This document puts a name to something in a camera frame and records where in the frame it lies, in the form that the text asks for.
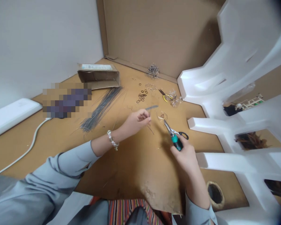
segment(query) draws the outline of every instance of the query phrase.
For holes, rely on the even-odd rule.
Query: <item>power strip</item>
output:
[[[22,98],[0,109],[0,134],[42,109],[42,105]]]

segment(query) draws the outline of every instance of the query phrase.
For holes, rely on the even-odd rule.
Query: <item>wrist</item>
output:
[[[119,143],[129,137],[125,130],[122,129],[122,127],[119,127],[118,129],[112,131],[111,136],[116,143]]]

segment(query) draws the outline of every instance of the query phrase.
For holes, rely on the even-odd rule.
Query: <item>white cable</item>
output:
[[[8,165],[7,167],[5,167],[4,169],[0,170],[0,174],[1,174],[3,171],[5,171],[5,170],[7,170],[8,168],[10,168],[13,164],[15,164],[16,162],[18,162],[20,159],[22,159],[25,155],[28,154],[28,152],[30,152],[30,150],[31,150],[32,147],[34,146],[35,139],[36,139],[36,137],[37,137],[37,132],[38,132],[39,128],[40,128],[45,122],[47,122],[48,120],[51,120],[51,119],[52,119],[52,118],[46,118],[46,119],[37,127],[37,129],[36,129],[35,132],[34,132],[33,140],[32,140],[32,143],[31,143],[29,149],[28,149],[23,155],[21,155],[20,158],[18,158],[16,161],[14,161],[13,163],[11,163],[10,165]]]

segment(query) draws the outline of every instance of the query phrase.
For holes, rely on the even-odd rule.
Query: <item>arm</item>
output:
[[[132,113],[112,131],[115,142],[136,134],[151,121],[146,110]],[[81,174],[112,147],[106,135],[47,161],[0,197],[0,224],[46,224],[74,191]]]
[[[217,224],[212,210],[205,180],[200,171],[194,147],[178,135],[183,144],[181,151],[171,146],[171,152],[187,174],[186,221],[187,224]]]

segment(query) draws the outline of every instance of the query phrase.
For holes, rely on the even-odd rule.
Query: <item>black scissors handle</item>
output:
[[[182,135],[183,137],[185,137],[186,140],[189,139],[188,135],[184,132],[178,132],[179,135]]]

